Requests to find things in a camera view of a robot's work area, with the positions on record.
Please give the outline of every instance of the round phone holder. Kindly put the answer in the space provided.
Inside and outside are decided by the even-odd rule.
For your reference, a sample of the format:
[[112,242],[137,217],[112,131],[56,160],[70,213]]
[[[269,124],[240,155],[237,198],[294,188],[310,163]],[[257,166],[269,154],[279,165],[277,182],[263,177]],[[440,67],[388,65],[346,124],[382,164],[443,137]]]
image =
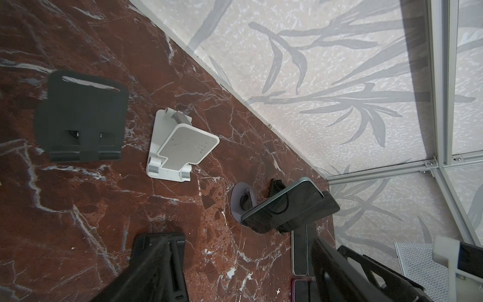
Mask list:
[[242,216],[257,204],[253,188],[247,183],[237,183],[231,191],[231,215],[242,223]]

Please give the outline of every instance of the wall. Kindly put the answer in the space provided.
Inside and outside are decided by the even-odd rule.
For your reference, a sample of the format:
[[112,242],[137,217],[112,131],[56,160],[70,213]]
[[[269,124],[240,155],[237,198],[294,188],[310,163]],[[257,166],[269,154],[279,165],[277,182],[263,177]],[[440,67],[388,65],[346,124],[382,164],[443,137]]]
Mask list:
[[482,243],[483,165],[451,168],[447,171],[471,225]]
[[429,173],[330,188],[341,210],[333,215],[336,244],[400,272],[394,242],[459,239],[453,217]]
[[460,0],[453,154],[483,150],[483,0]]
[[132,2],[320,172],[432,158],[422,1]]

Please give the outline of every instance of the aluminum frame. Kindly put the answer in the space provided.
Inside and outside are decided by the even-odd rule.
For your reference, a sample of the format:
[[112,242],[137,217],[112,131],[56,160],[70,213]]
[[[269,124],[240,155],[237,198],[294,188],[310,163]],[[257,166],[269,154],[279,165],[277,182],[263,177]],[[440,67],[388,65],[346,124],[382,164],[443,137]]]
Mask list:
[[426,3],[436,139],[435,159],[330,176],[326,180],[330,185],[340,185],[431,172],[448,204],[463,241],[481,246],[446,172],[446,169],[483,164],[483,150],[452,156],[459,1],[449,0],[446,2],[447,5],[440,0],[427,0]]

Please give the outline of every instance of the red marble countertop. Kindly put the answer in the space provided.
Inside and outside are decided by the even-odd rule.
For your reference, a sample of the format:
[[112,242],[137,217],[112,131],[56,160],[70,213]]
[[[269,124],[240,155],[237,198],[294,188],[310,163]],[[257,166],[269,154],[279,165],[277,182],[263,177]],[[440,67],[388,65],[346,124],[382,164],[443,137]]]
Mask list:
[[[8,0],[0,10],[0,300],[88,301],[126,268],[136,234],[183,231],[191,301],[288,301],[290,236],[236,223],[230,190],[245,181],[263,198],[272,178],[327,182],[128,1]],[[52,163],[35,143],[55,69],[126,85],[121,161]],[[166,107],[220,137],[190,182],[145,173]],[[318,223],[335,244],[332,217]]]

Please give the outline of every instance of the smartphone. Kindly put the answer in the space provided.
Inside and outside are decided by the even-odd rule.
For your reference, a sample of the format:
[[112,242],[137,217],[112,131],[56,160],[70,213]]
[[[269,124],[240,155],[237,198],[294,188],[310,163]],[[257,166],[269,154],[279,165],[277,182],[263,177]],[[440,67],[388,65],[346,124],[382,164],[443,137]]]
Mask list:
[[292,302],[309,301],[309,282],[307,280],[292,280]]
[[241,217],[241,221],[259,234],[274,228],[285,232],[329,216],[338,210],[340,207],[330,193],[321,192],[310,178],[302,177],[249,210]]
[[310,277],[315,277],[315,272],[312,264],[312,244],[313,240],[317,238],[317,225],[315,222],[308,224],[307,228],[307,272]]
[[307,232],[305,226],[291,232],[292,273],[307,275]]

